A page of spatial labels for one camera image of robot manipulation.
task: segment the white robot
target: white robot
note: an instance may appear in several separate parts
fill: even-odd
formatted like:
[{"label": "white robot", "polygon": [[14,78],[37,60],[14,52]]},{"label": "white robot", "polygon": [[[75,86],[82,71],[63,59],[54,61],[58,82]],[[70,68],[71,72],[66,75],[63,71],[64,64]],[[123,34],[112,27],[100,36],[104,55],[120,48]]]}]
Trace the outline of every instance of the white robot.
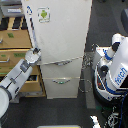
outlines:
[{"label": "white robot", "polygon": [[94,92],[105,103],[117,103],[128,91],[128,37],[115,34],[111,47],[96,47]]},{"label": "white robot", "polygon": [[0,83],[0,121],[6,113],[9,101],[14,99],[28,77],[31,75],[32,67],[41,59],[41,51],[31,48],[18,64],[4,77]]}]

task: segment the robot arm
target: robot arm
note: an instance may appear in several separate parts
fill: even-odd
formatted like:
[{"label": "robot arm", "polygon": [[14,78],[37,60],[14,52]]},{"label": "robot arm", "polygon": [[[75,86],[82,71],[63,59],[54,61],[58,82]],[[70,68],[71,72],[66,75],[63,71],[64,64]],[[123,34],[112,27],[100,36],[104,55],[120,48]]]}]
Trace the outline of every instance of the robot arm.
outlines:
[{"label": "robot arm", "polygon": [[14,99],[24,85],[35,66],[41,59],[41,51],[38,48],[30,49],[25,60],[18,64],[4,77],[0,83],[0,119],[8,109],[9,100]]}]

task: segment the sticker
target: sticker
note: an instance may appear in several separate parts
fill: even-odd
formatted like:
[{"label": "sticker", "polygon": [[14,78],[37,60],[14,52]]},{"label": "sticker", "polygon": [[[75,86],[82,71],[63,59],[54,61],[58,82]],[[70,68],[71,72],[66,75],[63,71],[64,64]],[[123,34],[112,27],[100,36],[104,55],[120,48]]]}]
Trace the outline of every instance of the sticker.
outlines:
[{"label": "sticker", "polygon": [[6,55],[1,55],[1,57],[6,57]]},{"label": "sticker", "polygon": [[50,21],[50,9],[46,8],[38,8],[38,19],[40,23],[49,22]]},{"label": "sticker", "polygon": [[9,38],[14,38],[13,33],[8,33],[8,37],[9,37]]},{"label": "sticker", "polygon": [[0,75],[6,75],[8,74],[7,72],[0,72]]},{"label": "sticker", "polygon": [[14,53],[14,57],[25,57],[25,53]]},{"label": "sticker", "polygon": [[13,67],[9,67],[9,69],[13,69]]}]

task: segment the floor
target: floor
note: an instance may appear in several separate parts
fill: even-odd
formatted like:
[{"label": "floor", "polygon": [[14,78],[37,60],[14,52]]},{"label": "floor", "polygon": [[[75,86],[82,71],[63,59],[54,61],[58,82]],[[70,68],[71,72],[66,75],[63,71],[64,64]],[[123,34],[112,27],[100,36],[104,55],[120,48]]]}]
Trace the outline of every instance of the floor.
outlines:
[{"label": "floor", "polygon": [[[93,0],[89,32],[85,53],[93,56],[92,44],[110,46],[115,33],[127,36],[120,21],[120,14],[128,7],[127,0]],[[101,128],[105,118],[101,114],[101,104],[95,99],[90,87],[90,67],[83,64],[80,88],[77,99],[21,98],[19,104],[10,104],[8,117],[3,128],[36,128],[42,125],[79,125],[92,128],[91,115],[97,116]]]}]

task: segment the white refrigerator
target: white refrigerator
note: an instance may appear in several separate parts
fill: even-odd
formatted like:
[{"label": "white refrigerator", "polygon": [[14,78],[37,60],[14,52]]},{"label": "white refrigerator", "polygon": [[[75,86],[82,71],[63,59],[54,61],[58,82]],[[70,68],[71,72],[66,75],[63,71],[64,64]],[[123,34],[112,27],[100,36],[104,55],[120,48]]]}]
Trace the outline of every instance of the white refrigerator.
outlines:
[{"label": "white refrigerator", "polygon": [[77,98],[91,6],[92,0],[22,0],[48,99]]}]

